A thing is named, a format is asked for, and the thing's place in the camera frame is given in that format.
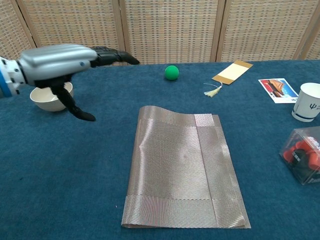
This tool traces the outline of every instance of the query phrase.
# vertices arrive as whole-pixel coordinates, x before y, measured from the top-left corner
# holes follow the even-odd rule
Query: blue tablecloth
[[[320,125],[274,104],[258,79],[285,78],[299,92],[320,82],[320,61],[253,62],[210,98],[203,83],[229,63],[115,66],[76,74],[77,104],[96,116],[46,112],[21,95],[0,100],[0,239],[318,239],[320,183],[300,185],[279,150],[295,128]],[[139,108],[218,114],[252,229],[127,229],[121,219]]]

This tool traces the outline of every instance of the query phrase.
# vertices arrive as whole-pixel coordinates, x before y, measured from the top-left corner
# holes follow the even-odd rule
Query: robotic hand
[[[21,53],[19,60],[0,57],[0,98],[19,94],[19,89],[25,84],[41,89],[49,87],[75,117],[95,121],[92,114],[76,106],[64,85],[71,81],[74,73],[114,62],[139,64],[137,59],[125,51],[100,46],[89,48],[77,44],[28,49]]]

